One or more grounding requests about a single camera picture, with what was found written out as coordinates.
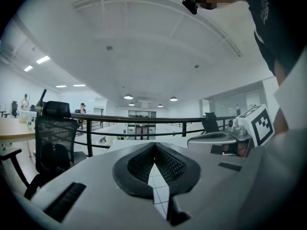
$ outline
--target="wooden table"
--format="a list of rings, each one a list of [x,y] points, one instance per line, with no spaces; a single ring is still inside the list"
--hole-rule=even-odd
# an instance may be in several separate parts
[[[26,141],[31,157],[28,142],[31,139],[35,139],[34,124],[28,127],[26,123],[20,123],[17,118],[0,118],[0,144]]]

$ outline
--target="white cube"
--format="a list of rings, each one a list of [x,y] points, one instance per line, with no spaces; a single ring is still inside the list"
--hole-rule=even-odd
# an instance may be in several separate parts
[[[254,106],[237,117],[238,124],[243,125],[253,137],[255,147],[265,145],[275,134],[273,121],[267,106]]]

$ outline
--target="person in black shirt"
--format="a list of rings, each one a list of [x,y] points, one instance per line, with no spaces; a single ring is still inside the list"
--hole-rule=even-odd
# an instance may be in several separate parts
[[[233,3],[239,0],[195,0],[205,9],[215,9],[219,3]],[[249,4],[256,29],[255,40],[276,76],[279,85],[292,70],[307,44],[305,0],[243,0]],[[275,133],[288,130],[281,112],[274,121]]]

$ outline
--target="railing post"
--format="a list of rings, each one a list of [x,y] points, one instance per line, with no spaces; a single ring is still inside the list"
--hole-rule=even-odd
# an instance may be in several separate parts
[[[93,148],[92,148],[92,121],[87,120],[86,122],[86,138],[87,138],[87,150],[88,156],[93,156]]]
[[[187,123],[182,123],[182,137],[187,136]]]

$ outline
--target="white ceiling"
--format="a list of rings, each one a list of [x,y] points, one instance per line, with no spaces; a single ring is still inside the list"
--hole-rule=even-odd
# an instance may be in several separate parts
[[[51,88],[84,83],[117,105],[129,93],[169,107],[173,95],[206,97],[215,72],[257,50],[245,3],[192,16],[181,1],[28,0],[2,41],[17,68],[31,64],[27,74]]]

